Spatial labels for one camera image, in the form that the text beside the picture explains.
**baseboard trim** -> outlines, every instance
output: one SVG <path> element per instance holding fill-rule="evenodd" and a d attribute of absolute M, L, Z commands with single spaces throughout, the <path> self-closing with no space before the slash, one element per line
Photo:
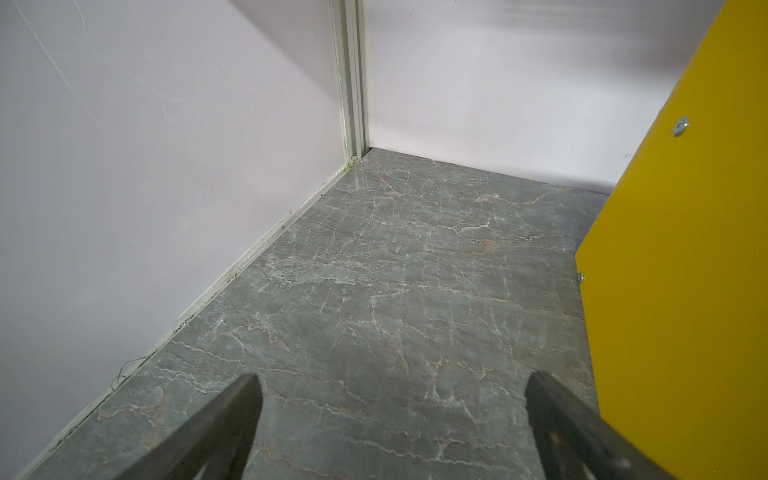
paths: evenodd
<path fill-rule="evenodd" d="M 221 293 L 227 285 L 232 283 L 242 272 L 245 270 L 256 258 L 261 255 L 264 250 L 269 248 L 272 243 L 275 242 L 283 232 L 293 225 L 296 220 L 299 219 L 304 213 L 317 202 L 321 196 L 339 181 L 353 167 L 353 163 L 350 161 L 339 170 L 337 170 L 320 189 L 315 192 L 313 196 L 308 198 L 298 209 L 291 210 L 283 218 L 275 223 L 251 248 L 248 249 L 237 261 L 224 272 L 218 280 L 214 282 L 192 305 L 184 311 L 179 317 L 177 324 L 172 330 L 163 335 L 143 356 L 135 360 L 129 360 L 125 363 L 124 368 L 118 373 L 118 377 L 112 381 L 112 384 L 100 394 L 96 400 L 89 403 L 82 412 L 80 412 L 71 422 L 67 424 L 51 441 L 51 443 L 36 456 L 24 469 L 15 476 L 14 480 L 24 480 L 37 467 L 47 459 L 70 435 L 72 435 L 80 425 L 85 422 L 93 412 L 96 411 L 104 402 L 109 399 L 120 387 L 122 387 L 138 370 L 148 362 L 155 353 L 162 349 L 170 340 L 176 335 L 179 330 L 184 328 L 190 320 L 192 320 L 200 311 L 205 308 L 211 301 L 213 301 L 219 293 Z"/>

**gray marble tile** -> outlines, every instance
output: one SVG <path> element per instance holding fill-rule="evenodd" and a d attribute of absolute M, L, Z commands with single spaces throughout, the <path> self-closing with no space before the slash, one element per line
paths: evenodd
<path fill-rule="evenodd" d="M 110 478 L 244 372 L 247 478 L 542 478 L 525 382 L 597 403 L 574 253 L 606 199 L 375 149 L 31 478 Z"/>

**yellow panel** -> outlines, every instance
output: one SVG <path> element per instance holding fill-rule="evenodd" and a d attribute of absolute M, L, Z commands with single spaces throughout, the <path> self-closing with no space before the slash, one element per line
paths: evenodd
<path fill-rule="evenodd" d="M 678 478 L 768 478 L 767 223 L 768 2 L 729 0 L 576 256 L 601 414 Z"/>

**screw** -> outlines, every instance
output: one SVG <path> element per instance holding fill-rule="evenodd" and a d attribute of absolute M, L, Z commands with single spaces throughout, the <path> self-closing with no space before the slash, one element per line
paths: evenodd
<path fill-rule="evenodd" d="M 679 137 L 683 134 L 683 132 L 685 132 L 686 128 L 688 128 L 688 117 L 682 117 L 677 121 L 674 128 L 672 129 L 672 134 L 675 137 Z"/>

